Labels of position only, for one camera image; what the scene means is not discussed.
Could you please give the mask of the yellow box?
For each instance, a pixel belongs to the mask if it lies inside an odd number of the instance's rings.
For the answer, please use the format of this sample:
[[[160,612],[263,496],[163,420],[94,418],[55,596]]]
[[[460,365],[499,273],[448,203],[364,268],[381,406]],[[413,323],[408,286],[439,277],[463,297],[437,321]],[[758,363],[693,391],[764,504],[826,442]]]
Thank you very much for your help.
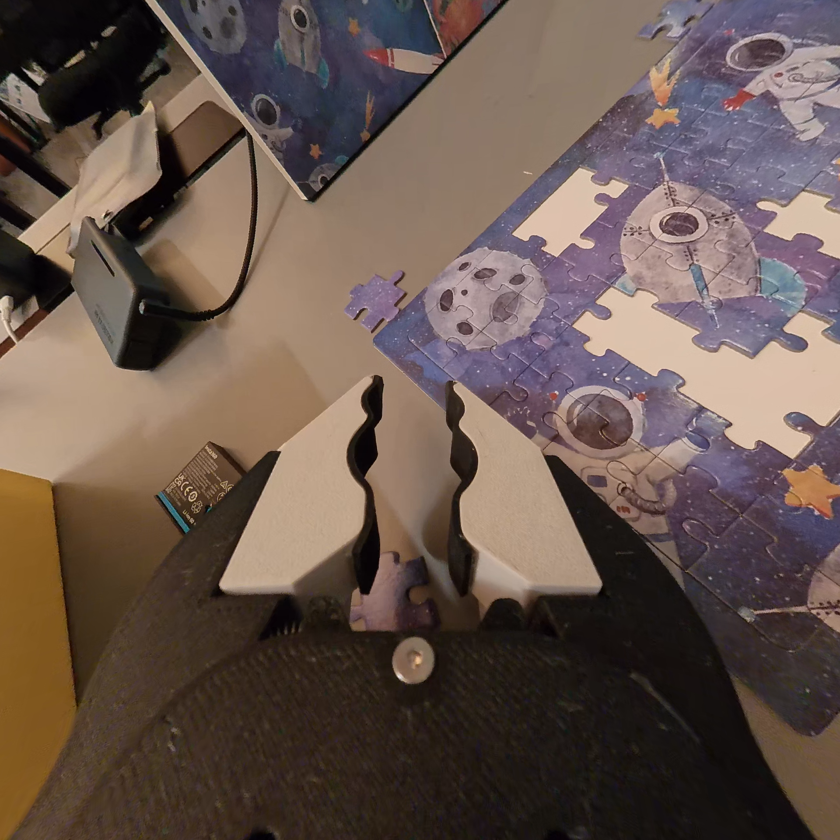
[[[1,471],[1,838],[24,819],[77,701],[53,488]]]

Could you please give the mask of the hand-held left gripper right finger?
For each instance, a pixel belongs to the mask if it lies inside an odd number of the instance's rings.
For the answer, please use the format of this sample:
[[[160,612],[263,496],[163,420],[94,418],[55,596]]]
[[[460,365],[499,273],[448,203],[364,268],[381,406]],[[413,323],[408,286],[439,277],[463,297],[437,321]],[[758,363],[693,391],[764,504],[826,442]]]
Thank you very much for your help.
[[[460,595],[484,615],[500,599],[597,595],[602,579],[541,449],[460,383],[445,387],[457,475],[447,558]]]

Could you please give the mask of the blue jigsaw puzzle piece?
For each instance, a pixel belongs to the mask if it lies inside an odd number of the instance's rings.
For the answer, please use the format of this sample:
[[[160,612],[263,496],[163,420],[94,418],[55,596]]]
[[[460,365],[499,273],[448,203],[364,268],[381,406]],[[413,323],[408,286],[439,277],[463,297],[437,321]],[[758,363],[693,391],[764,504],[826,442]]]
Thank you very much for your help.
[[[714,6],[710,1],[667,1],[652,23],[645,24],[637,37],[653,40],[660,33],[673,42],[685,36],[693,23],[705,16]]]

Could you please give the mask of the dark grey charger box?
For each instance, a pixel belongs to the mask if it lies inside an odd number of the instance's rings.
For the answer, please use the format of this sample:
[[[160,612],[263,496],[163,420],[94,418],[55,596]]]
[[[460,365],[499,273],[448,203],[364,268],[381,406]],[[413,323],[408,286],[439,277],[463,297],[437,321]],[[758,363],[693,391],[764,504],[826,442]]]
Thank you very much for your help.
[[[91,217],[80,223],[71,285],[120,369],[151,371],[177,341],[173,321],[140,310],[145,299],[167,306],[165,286],[129,240],[101,229]]]

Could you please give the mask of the white cloth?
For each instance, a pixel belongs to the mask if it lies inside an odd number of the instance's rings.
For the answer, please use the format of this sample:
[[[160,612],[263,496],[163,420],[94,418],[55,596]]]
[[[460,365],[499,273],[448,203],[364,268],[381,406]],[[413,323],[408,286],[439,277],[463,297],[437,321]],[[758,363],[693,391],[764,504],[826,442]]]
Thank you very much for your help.
[[[156,110],[152,102],[91,152],[80,168],[66,252],[73,256],[86,217],[104,228],[161,179]]]

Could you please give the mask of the space print jigsaw puzzle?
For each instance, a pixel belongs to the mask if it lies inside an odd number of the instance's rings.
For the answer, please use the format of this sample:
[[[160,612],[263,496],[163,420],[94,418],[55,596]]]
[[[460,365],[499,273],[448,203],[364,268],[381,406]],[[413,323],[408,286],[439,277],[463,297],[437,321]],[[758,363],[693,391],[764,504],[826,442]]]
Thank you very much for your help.
[[[376,336],[671,566],[795,731],[838,718],[838,2],[718,2]]]

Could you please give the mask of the space print puzzle box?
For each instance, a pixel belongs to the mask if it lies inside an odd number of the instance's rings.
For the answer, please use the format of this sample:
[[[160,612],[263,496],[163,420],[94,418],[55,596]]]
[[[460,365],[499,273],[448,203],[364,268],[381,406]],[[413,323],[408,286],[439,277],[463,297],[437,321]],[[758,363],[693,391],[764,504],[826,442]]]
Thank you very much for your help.
[[[148,5],[297,194],[314,201],[501,2]]]

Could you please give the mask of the black office chair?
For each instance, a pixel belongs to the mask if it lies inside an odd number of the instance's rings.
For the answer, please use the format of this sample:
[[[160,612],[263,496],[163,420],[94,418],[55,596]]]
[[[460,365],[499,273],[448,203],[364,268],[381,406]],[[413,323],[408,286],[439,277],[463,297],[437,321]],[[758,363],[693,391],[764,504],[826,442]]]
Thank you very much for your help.
[[[15,75],[58,130],[142,111],[144,72],[166,32],[146,2],[2,1],[1,79]]]

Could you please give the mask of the purple jigsaw puzzle piece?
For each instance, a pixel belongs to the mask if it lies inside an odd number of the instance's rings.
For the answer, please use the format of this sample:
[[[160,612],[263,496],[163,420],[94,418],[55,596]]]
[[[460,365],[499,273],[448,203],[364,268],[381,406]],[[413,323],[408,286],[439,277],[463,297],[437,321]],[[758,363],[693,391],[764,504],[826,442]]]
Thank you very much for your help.
[[[392,321],[400,313],[397,304],[406,295],[406,291],[399,286],[403,278],[404,271],[398,270],[389,278],[374,275],[366,283],[354,286],[344,313],[355,321],[362,311],[366,312],[360,323],[370,332]]]
[[[420,603],[411,592],[429,583],[423,557],[406,562],[396,552],[382,553],[371,591],[351,596],[350,626],[356,631],[431,630],[440,624],[437,605],[427,596]]]

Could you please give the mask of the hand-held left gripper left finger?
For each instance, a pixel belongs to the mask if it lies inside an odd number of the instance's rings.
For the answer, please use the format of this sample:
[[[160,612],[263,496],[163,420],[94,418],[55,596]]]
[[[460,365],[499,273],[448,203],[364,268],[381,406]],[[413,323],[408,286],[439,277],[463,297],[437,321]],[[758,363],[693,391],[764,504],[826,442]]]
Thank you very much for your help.
[[[224,593],[370,593],[381,543],[366,474],[378,456],[383,391],[381,376],[365,376],[280,446],[220,579]]]

